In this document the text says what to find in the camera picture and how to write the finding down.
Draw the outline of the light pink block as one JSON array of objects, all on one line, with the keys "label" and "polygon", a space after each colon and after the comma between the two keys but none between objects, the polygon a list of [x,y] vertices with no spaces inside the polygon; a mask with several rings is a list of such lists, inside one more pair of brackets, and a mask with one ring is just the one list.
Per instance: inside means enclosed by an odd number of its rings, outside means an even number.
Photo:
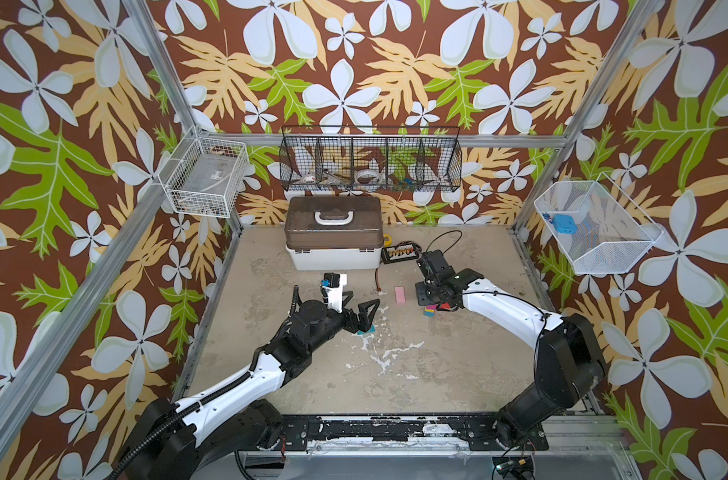
[{"label": "light pink block", "polygon": [[394,288],[394,295],[395,295],[396,303],[398,305],[403,305],[406,303],[406,292],[405,292],[405,288],[403,286],[396,286]]}]

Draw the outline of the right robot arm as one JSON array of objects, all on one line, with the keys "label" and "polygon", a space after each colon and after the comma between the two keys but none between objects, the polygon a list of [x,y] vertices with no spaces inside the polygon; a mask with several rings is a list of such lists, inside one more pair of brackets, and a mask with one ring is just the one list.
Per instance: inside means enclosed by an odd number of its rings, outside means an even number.
[{"label": "right robot arm", "polygon": [[533,352],[533,382],[497,414],[492,438],[505,449],[529,441],[536,427],[573,407],[608,374],[592,323],[579,314],[544,310],[504,291],[481,273],[455,271],[440,250],[417,260],[423,280],[415,284],[418,304],[442,311],[466,309],[522,340]]}]

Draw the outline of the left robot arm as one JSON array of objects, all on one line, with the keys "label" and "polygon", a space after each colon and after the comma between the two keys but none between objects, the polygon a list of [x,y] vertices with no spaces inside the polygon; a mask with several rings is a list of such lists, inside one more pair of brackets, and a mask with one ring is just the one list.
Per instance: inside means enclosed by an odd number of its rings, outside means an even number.
[{"label": "left robot arm", "polygon": [[297,378],[313,353],[342,330],[367,332],[378,299],[358,310],[337,311],[320,300],[293,297],[287,318],[271,340],[258,347],[251,362],[218,384],[174,403],[157,400],[146,408],[122,447],[110,479],[189,479],[211,447],[240,437],[234,420],[253,403]]}]

